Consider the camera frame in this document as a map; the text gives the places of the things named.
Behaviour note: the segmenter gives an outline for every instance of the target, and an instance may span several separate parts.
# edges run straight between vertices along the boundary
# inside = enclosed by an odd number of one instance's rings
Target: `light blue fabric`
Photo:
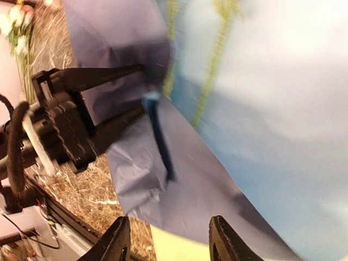
[[[144,116],[108,152],[120,203],[132,216],[202,243],[209,219],[221,214],[263,258],[297,260],[272,227],[305,260],[342,259],[348,2],[237,2],[241,16],[227,24],[227,0],[157,0],[158,7],[151,0],[64,1],[79,66],[147,68],[145,77],[84,94],[95,123],[160,89],[169,46],[159,10],[175,47],[173,77],[164,81],[165,92],[172,83],[172,104],[162,99],[159,114],[177,181],[166,182]],[[213,89],[197,132],[217,159],[188,124],[209,75]]]
[[[176,9],[171,99],[192,122],[223,25],[214,2],[223,1],[157,2],[169,27]],[[290,247],[307,260],[340,260],[348,254],[348,5],[238,2],[242,18],[232,19],[197,131]]]

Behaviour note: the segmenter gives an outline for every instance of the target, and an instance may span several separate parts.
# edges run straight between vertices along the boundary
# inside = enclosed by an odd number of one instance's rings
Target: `wire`
[[[60,243],[59,243],[57,237],[54,237],[54,238],[55,238],[55,240],[57,241],[58,246],[51,246],[51,245],[48,245],[48,244],[46,244],[46,243],[40,242],[40,241],[38,241],[38,240],[35,240],[35,239],[30,238],[30,237],[28,237],[27,235],[25,235],[24,232],[19,228],[19,226],[17,226],[16,223],[14,223],[12,220],[10,220],[10,218],[7,217],[5,214],[1,214],[1,215],[2,215],[4,218],[6,218],[9,222],[11,222],[12,225],[14,225],[14,226],[18,229],[18,231],[21,232],[21,234],[24,235],[27,239],[29,239],[29,240],[31,240],[31,241],[33,241],[33,242],[39,243],[40,245],[49,247],[49,248],[51,248],[51,249],[56,249],[56,250],[57,250],[57,249],[60,249]]]

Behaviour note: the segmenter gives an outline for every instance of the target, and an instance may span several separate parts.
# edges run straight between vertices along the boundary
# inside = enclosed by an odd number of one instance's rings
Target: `marble surface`
[[[32,74],[54,67],[75,67],[63,9],[38,4],[30,51],[33,55]],[[65,208],[100,233],[104,233],[117,217],[123,215],[105,155],[78,175],[67,165],[60,166],[53,177],[47,177],[38,166],[26,169],[26,173]],[[133,218],[130,225],[132,255],[142,260],[156,260],[150,226]]]

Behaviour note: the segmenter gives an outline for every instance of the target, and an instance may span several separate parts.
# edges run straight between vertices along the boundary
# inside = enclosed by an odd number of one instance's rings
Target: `blue cloth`
[[[84,93],[95,124],[162,83],[172,99],[158,109],[176,181],[145,115],[108,152],[120,203],[199,242],[221,214],[263,258],[296,260],[285,241],[306,260],[342,259],[348,2],[237,2],[64,1],[79,66],[147,68]]]

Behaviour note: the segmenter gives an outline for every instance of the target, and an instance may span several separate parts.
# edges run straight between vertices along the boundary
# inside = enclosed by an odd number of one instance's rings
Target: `white wall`
[[[12,4],[0,2],[0,13],[7,13]],[[21,84],[15,59],[10,55],[8,40],[0,35],[0,93],[6,96],[13,106],[20,97]],[[4,104],[0,103],[0,125],[9,119]]]

